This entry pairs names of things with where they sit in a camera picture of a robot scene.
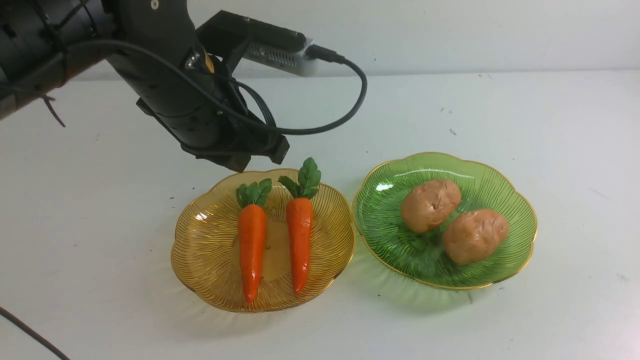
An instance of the potato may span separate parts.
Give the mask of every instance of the potato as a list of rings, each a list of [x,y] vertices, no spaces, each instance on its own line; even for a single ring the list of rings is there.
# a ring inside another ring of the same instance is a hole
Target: potato
[[[461,199],[460,189],[453,181],[431,180],[409,192],[400,205],[400,215],[409,230],[426,233],[442,225]]]
[[[509,234],[509,222],[491,209],[460,214],[444,232],[444,250],[458,265],[489,258]]]

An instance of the toy carrot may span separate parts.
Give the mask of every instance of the toy carrot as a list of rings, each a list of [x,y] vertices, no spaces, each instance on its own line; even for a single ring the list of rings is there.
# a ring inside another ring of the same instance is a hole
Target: toy carrot
[[[293,196],[287,204],[287,227],[291,241],[291,274],[293,291],[299,294],[305,287],[309,273],[309,247],[314,208],[311,198],[318,193],[321,173],[313,158],[306,159],[298,172],[298,184],[286,176],[280,176],[283,184]]]
[[[242,289],[247,304],[251,304],[258,294],[262,275],[262,250],[267,234],[267,215],[263,210],[267,195],[271,191],[271,179],[265,179],[249,186],[242,184],[236,190],[240,204],[238,216],[238,241],[240,242],[240,272]]]

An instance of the plate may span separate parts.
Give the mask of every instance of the plate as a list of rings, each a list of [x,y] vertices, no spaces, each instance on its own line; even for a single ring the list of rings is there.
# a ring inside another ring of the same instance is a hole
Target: plate
[[[400,204],[408,192],[432,179],[450,179],[462,202],[438,229],[415,234],[403,224]],[[458,266],[442,246],[442,234],[460,213],[490,208],[509,221],[509,235],[480,263]],[[439,152],[423,152],[374,168],[353,200],[355,225],[384,265],[434,288],[471,290],[514,276],[533,255],[538,221],[533,207],[494,168]]]
[[[171,253],[173,271],[210,305],[236,313],[259,313],[304,304],[327,289],[353,257],[355,232],[349,203],[336,189],[320,184],[312,199],[314,224],[307,284],[302,293],[294,294],[285,219],[285,207],[292,198],[278,183],[280,176],[297,179],[298,171],[234,174],[194,200],[180,215]],[[256,300],[247,306],[240,274],[236,188],[266,178],[272,179],[273,188],[265,205],[262,280]]]

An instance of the table surface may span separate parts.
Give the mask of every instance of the table surface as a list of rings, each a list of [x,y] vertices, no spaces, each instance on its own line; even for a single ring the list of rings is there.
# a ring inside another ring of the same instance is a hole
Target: table surface
[[[278,124],[344,113],[356,78],[263,79]],[[358,244],[320,297],[215,309],[169,255],[182,209],[230,171],[183,153],[124,82],[53,92],[0,122],[0,306],[72,359],[640,358],[640,72],[387,76],[346,125],[291,136],[352,199],[376,165],[439,151],[503,172],[538,215],[532,261],[486,289],[393,274]],[[252,170],[275,167],[254,158]],[[0,319],[0,357],[54,359]]]

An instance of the carrot leaves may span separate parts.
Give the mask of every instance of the carrot leaves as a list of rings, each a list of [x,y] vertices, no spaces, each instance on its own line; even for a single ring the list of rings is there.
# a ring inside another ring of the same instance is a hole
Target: carrot leaves
[[[236,200],[240,208],[245,208],[251,204],[264,206],[269,192],[271,192],[271,179],[262,180],[260,183],[253,182],[248,186],[242,184],[236,189]]]
[[[286,176],[280,176],[278,182],[287,188],[294,199],[298,197],[311,199],[318,193],[317,187],[320,185],[321,176],[322,173],[318,170],[316,161],[313,158],[308,158],[298,172],[298,184]]]

